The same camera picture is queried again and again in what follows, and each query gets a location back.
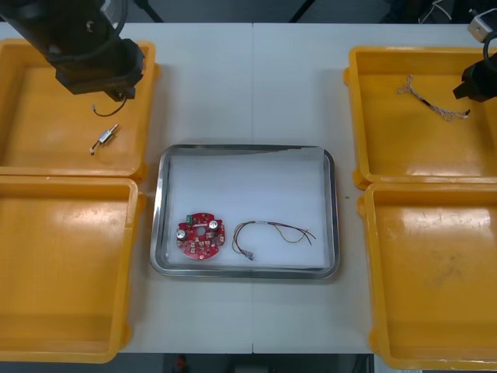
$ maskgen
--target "robotic arm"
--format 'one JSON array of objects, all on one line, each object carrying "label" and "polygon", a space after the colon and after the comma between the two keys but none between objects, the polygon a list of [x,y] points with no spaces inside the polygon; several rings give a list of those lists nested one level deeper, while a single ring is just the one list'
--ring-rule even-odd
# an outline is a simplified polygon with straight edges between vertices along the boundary
[{"label": "robotic arm", "polygon": [[127,4],[127,0],[0,0],[0,16],[45,56],[69,91],[104,91],[123,101],[134,98],[144,60],[138,45],[119,37]]},{"label": "robotic arm", "polygon": [[489,56],[490,42],[497,39],[497,8],[474,14],[469,32],[483,43],[483,60],[473,64],[462,75],[462,83],[454,90],[457,99],[469,97],[483,103],[497,96],[497,54]]}]

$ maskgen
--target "orange plastic tray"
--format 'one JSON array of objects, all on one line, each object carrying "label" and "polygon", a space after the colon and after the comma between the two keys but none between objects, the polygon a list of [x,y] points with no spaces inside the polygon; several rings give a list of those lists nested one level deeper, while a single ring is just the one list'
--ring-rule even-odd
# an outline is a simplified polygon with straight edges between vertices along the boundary
[{"label": "orange plastic tray", "polygon": [[130,338],[132,180],[0,176],[0,361],[106,362]]},{"label": "orange plastic tray", "polygon": [[[145,54],[136,98],[111,117],[120,103],[105,93],[73,95],[55,70],[25,40],[0,42],[0,175],[119,176],[145,178],[144,153],[154,80],[155,47],[139,43]],[[89,149],[114,124],[114,139]]]},{"label": "orange plastic tray", "polygon": [[[356,149],[354,182],[496,183],[497,101],[455,99],[465,68],[481,48],[356,47],[344,80],[349,86]],[[444,109],[471,109],[466,120],[444,120],[409,93]]]},{"label": "orange plastic tray", "polygon": [[371,349],[397,369],[497,369],[497,185],[375,183],[358,210]]}]

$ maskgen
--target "circuit board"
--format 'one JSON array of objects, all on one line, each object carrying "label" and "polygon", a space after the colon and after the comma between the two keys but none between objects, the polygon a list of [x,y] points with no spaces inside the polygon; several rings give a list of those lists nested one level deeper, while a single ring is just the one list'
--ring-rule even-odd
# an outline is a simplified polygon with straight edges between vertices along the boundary
[{"label": "circuit board", "polygon": [[205,260],[219,253],[224,244],[224,225],[220,219],[208,213],[186,216],[186,222],[178,224],[176,243],[191,259]]}]

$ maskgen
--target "table surface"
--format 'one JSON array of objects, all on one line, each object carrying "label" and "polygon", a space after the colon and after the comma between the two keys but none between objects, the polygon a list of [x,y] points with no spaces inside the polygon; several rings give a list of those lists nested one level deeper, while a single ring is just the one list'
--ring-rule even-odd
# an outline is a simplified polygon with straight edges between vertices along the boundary
[{"label": "table surface", "polygon": [[[0,24],[1,37],[17,37]],[[481,46],[466,26],[127,24],[162,75],[148,138],[148,207],[131,269],[123,352],[367,353],[371,327],[361,192],[342,81],[356,45]],[[324,282],[163,277],[149,264],[158,158],[179,143],[318,145],[335,160],[341,264]]]}]

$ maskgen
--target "capacitor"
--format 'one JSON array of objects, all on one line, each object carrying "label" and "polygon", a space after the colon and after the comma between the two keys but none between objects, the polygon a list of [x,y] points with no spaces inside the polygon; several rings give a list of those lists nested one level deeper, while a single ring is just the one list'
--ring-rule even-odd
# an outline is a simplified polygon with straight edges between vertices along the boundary
[{"label": "capacitor", "polygon": [[209,229],[212,231],[215,231],[219,225],[217,224],[217,221],[211,220],[209,221]]},{"label": "capacitor", "polygon": [[176,238],[177,239],[185,239],[186,238],[186,232],[183,231],[182,229],[178,229],[176,231]]}]

